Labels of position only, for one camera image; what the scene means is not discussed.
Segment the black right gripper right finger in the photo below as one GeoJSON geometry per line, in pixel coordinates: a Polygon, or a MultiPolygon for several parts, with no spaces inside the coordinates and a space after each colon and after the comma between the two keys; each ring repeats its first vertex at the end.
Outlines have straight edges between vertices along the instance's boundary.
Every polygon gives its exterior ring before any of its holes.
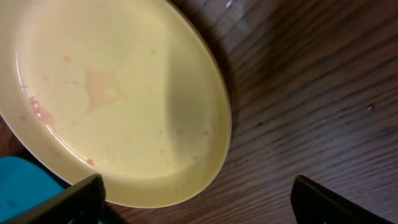
{"type": "Polygon", "coordinates": [[[298,224],[393,224],[304,175],[296,176],[290,203],[298,224]]]}

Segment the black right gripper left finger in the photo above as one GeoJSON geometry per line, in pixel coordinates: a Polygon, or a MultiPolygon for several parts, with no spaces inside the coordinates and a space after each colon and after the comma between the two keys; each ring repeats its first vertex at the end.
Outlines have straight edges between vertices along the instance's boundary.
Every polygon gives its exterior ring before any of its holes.
{"type": "Polygon", "coordinates": [[[105,198],[102,176],[93,174],[3,224],[98,224],[105,198]]]}

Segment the yellow plate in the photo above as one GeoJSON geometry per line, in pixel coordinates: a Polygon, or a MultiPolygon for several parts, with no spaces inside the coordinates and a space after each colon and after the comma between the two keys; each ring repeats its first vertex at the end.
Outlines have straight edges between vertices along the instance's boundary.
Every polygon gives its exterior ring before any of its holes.
{"type": "Polygon", "coordinates": [[[217,62],[168,1],[2,1],[1,116],[64,181],[99,173],[136,208],[198,195],[231,139],[217,62]]]}

